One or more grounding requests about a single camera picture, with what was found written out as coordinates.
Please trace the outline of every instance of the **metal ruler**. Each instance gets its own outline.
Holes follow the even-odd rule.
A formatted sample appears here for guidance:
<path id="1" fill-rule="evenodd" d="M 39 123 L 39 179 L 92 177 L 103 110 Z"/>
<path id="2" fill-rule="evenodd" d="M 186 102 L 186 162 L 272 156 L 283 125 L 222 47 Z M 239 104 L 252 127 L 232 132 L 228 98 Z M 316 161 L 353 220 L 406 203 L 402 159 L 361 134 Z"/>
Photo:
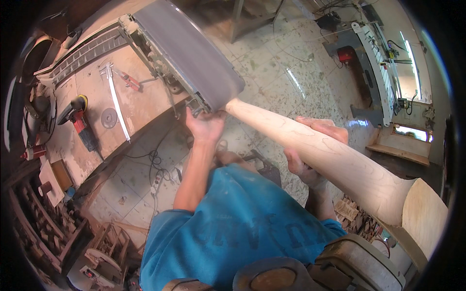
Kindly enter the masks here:
<path id="1" fill-rule="evenodd" d="M 101 74 L 107 74 L 107 79 L 109 80 L 110 84 L 110 92 L 112 94 L 113 104 L 115 105 L 116 115 L 120 120 L 121 127 L 123 129 L 124 136 L 126 140 L 131 143 L 130 134 L 128 133 L 128 129 L 126 128 L 126 124 L 124 123 L 123 114 L 121 113 L 120 104 L 118 103 L 117 93 L 115 91 L 115 85 L 113 84 L 113 74 L 112 74 L 112 63 L 108 62 L 105 65 L 105 71 L 102 71 Z"/>

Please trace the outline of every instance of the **sanding belt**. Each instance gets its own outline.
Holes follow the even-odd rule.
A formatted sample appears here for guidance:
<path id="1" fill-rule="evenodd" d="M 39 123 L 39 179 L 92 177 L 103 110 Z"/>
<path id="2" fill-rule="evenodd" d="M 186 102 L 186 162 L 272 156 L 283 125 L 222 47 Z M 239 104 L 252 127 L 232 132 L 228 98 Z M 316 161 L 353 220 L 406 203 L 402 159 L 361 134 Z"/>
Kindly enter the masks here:
<path id="1" fill-rule="evenodd" d="M 133 17 L 212 112 L 244 90 L 244 80 L 233 65 L 172 3 L 157 0 Z"/>

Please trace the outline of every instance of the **hand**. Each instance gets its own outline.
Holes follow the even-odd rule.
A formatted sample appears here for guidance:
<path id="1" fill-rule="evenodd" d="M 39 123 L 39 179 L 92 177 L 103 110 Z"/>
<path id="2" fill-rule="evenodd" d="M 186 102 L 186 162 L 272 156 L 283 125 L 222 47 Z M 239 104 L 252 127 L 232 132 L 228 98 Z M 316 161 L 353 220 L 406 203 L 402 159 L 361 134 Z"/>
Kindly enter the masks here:
<path id="1" fill-rule="evenodd" d="M 337 127 L 330 119 L 315 119 L 302 116 L 296 117 L 296 121 L 311 127 L 313 130 L 335 138 L 339 142 L 348 144 L 348 131 Z M 288 160 L 288 170 L 297 175 L 301 181 L 311 189 L 318 190 L 326 187 L 327 179 L 317 173 L 316 170 L 301 161 L 298 153 L 293 148 L 284 149 L 284 154 Z"/>
<path id="2" fill-rule="evenodd" d="M 223 110 L 215 113 L 202 111 L 194 118 L 191 109 L 186 107 L 186 126 L 192 132 L 194 142 L 207 142 L 215 146 L 222 136 L 227 114 Z"/>

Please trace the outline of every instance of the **sanding disc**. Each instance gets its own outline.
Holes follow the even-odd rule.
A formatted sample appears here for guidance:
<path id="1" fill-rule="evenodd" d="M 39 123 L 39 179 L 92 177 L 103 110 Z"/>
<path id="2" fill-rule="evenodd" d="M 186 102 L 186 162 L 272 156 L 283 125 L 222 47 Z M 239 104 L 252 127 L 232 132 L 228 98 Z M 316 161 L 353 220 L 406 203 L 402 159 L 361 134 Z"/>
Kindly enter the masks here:
<path id="1" fill-rule="evenodd" d="M 109 107 L 102 112 L 102 116 L 100 116 L 100 122 L 102 123 L 103 127 L 106 129 L 111 129 L 115 126 L 118 121 L 117 112 L 115 109 Z"/>

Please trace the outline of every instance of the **workbench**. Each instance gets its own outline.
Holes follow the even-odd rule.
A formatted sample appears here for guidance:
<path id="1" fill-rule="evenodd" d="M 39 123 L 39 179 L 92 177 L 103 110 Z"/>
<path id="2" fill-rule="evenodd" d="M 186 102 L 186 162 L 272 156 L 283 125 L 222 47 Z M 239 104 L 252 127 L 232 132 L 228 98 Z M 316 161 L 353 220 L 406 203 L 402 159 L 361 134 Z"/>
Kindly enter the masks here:
<path id="1" fill-rule="evenodd" d="M 151 2 L 152 0 L 109 2 L 83 23 L 84 30 L 80 39 L 92 35 L 109 22 L 116 21 L 119 16 L 134 13 Z M 111 129 L 106 129 L 101 124 L 102 112 L 106 108 L 115 108 L 107 76 L 99 73 L 107 62 L 112 62 L 115 68 L 126 72 L 137 81 L 152 78 L 133 49 L 125 44 L 96 58 L 58 84 L 55 89 L 57 114 L 60 114 L 77 95 L 87 96 L 89 105 L 86 116 L 99 144 L 98 153 L 88 152 L 71 122 L 57 125 L 47 142 L 46 158 L 51 163 L 63 159 L 76 188 L 79 188 L 104 161 L 108 162 L 130 145 L 126 141 L 120 121 Z M 144 131 L 144 127 L 159 115 L 172 110 L 161 80 L 141 84 L 141 92 L 125 87 L 126 83 L 117 74 L 113 74 L 113 80 L 124 122 L 131 136 L 130 142 L 134 142 Z M 183 91 L 172 96 L 175 104 L 178 104 L 189 95 Z"/>

